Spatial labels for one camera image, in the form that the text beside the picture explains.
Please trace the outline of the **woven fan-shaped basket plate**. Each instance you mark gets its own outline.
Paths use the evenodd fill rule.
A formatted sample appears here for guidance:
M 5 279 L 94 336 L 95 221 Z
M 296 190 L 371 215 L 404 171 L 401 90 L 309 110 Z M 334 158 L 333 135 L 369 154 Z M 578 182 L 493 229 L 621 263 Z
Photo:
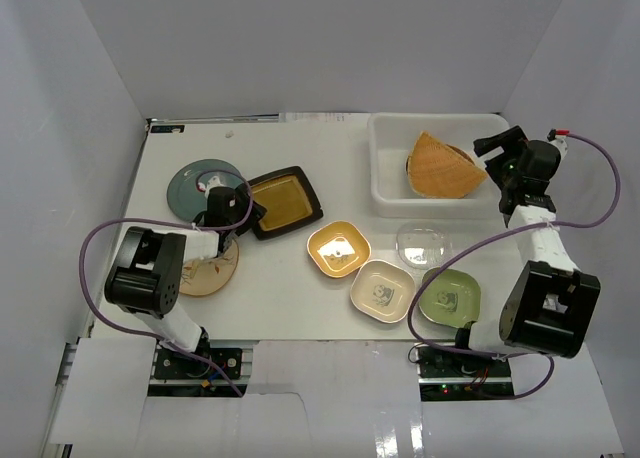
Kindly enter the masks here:
M 474 192 L 488 174 L 456 147 L 422 131 L 406 161 L 409 186 L 425 198 L 461 199 Z

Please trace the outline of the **black square amber plate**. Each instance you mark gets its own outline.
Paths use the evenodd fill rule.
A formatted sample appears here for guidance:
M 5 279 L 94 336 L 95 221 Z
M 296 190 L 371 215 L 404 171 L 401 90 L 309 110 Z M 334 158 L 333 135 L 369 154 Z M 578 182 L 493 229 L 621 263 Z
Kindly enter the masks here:
M 323 216 L 321 203 L 300 166 L 282 168 L 249 181 L 254 201 L 265 210 L 253 226 L 258 240 L 280 237 Z

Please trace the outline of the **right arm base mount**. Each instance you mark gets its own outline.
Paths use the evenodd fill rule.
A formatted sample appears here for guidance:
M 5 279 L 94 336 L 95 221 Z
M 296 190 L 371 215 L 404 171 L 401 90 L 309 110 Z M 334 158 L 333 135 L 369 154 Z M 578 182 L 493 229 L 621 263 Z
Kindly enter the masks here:
M 508 362 L 454 354 L 422 344 L 412 346 L 423 403 L 511 399 L 515 396 Z

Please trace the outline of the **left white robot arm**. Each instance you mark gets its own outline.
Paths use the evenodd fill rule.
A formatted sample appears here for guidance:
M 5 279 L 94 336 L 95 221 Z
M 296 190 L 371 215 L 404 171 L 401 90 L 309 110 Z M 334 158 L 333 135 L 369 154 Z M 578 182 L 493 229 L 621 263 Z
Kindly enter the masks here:
M 169 233 L 130 227 L 104 285 L 107 302 L 137 316 L 165 347 L 180 348 L 177 365 L 191 377 L 209 370 L 212 355 L 200 345 L 204 328 L 177 303 L 183 268 L 225 257 L 236 237 L 266 213 L 252 200 L 246 184 L 213 187 L 205 195 L 206 207 L 188 230 Z

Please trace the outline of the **floral patterned round plate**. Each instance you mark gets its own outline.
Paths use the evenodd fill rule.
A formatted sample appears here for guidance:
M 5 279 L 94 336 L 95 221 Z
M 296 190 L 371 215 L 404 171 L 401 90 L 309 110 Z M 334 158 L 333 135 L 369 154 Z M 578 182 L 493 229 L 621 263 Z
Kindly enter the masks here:
M 462 164 L 473 166 L 473 160 L 456 147 L 422 153 L 417 159 L 410 154 L 405 162 L 405 172 L 409 184 L 415 189 L 440 187 Z

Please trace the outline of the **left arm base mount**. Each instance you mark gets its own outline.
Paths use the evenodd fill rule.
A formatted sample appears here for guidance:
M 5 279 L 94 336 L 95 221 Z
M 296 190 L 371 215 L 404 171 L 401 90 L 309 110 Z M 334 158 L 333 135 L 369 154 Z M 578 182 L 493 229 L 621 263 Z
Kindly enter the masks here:
M 209 360 L 218 369 L 198 360 L 192 360 L 172 350 L 158 346 L 154 355 L 148 395 L 173 398 L 240 398 L 247 390 L 249 372 L 243 367 L 242 348 L 211 348 Z

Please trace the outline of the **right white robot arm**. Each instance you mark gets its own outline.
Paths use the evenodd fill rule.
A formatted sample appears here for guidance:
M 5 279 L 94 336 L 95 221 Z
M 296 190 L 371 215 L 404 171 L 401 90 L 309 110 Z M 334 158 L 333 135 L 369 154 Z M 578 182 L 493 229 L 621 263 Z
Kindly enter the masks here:
M 506 228 L 518 233 L 523 269 L 498 317 L 469 321 L 457 331 L 452 366 L 472 377 L 486 367 L 487 353 L 572 358 L 582 346 L 601 285 L 569 257 L 554 223 L 556 207 L 547 188 L 566 154 L 564 137 L 552 131 L 544 140 L 530 140 L 514 126 L 473 145 L 479 157 L 496 154 L 485 170 L 500 190 Z

